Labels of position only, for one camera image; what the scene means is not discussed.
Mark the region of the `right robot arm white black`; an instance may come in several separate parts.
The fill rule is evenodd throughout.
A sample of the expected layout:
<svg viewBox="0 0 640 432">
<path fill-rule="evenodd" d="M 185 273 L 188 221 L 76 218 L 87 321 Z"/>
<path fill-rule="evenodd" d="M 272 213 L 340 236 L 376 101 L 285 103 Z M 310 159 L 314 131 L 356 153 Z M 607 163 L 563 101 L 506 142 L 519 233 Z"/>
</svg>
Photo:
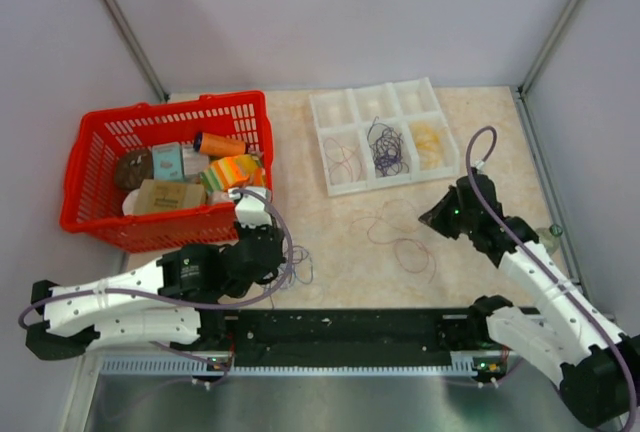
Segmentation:
<svg viewBox="0 0 640 432">
<path fill-rule="evenodd" d="M 468 309 L 476 346 L 505 346 L 541 372 L 573 416 L 596 428 L 616 417 L 635 420 L 639 405 L 639 339 L 599 312 L 559 270 L 539 235 L 506 216 L 493 181 L 464 176 L 420 222 L 443 237 L 466 236 L 476 251 L 529 292 L 545 322 L 508 299 L 482 296 Z"/>
</svg>

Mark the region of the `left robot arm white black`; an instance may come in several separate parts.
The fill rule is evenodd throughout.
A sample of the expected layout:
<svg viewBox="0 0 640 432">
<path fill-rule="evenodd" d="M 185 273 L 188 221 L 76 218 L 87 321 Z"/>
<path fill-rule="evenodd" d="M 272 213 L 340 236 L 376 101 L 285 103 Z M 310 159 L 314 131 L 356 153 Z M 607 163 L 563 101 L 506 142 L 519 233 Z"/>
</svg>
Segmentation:
<svg viewBox="0 0 640 432">
<path fill-rule="evenodd" d="M 287 234 L 277 226 L 237 226 L 234 244 L 189 244 L 129 272 L 63 287 L 33 284 L 19 324 L 25 345 L 43 361 L 89 351 L 157 342 L 180 352 L 214 350 L 229 339 L 227 306 L 253 285 L 276 279 L 285 264 Z"/>
</svg>

